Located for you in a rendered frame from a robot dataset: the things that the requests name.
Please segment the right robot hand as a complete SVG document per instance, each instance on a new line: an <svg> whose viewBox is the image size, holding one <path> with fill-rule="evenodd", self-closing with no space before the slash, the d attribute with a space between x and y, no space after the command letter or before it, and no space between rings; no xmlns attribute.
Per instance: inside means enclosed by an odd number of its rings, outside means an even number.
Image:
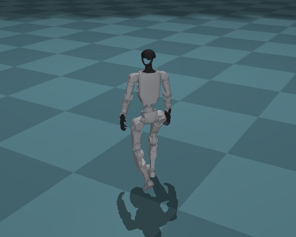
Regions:
<svg viewBox="0 0 296 237"><path fill-rule="evenodd" d="M169 123L170 123L170 118L171 118L170 113L171 113L171 109L169 109L168 112L165 111L165 113L164 113L165 116L166 116L166 121L165 121L163 124L166 123L165 125L167 125L167 126L168 126Z"/></svg>

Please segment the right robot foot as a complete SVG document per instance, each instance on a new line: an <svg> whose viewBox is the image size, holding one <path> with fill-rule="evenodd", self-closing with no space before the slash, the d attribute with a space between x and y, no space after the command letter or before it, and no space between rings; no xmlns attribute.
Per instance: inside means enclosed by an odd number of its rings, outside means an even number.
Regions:
<svg viewBox="0 0 296 237"><path fill-rule="evenodd" d="M155 171L153 171L153 169L152 169L152 171L150 171L149 166L150 166L150 165L147 164L147 171L148 171L149 176L150 176L150 177L155 177Z"/></svg>

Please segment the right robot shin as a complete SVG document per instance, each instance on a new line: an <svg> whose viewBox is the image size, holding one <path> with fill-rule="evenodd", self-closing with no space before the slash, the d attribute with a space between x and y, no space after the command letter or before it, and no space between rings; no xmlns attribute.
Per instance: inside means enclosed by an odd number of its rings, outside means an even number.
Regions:
<svg viewBox="0 0 296 237"><path fill-rule="evenodd" d="M156 144L155 145L148 144L148 156L149 156L150 171L152 171L152 169L154 171L155 159L156 159L156 155L157 155L157 142L158 142L158 138L156 136Z"/></svg>

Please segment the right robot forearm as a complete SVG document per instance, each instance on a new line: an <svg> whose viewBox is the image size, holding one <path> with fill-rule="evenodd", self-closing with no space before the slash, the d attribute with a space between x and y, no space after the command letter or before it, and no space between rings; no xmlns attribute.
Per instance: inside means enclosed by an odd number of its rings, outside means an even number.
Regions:
<svg viewBox="0 0 296 237"><path fill-rule="evenodd" d="M165 111L168 112L169 109L171 109L171 100L172 100L172 95L170 97L164 98L165 100Z"/></svg>

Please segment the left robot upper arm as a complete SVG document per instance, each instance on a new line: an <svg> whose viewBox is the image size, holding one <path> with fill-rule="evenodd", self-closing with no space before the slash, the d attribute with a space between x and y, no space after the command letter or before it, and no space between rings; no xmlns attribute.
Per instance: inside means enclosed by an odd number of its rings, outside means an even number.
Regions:
<svg viewBox="0 0 296 237"><path fill-rule="evenodd" d="M128 101L128 102L132 101L132 98L133 98L132 92L133 92L133 89L134 89L134 86L135 86L134 83L137 82L138 78L139 78L139 73L131 73L128 76L125 101Z"/></svg>

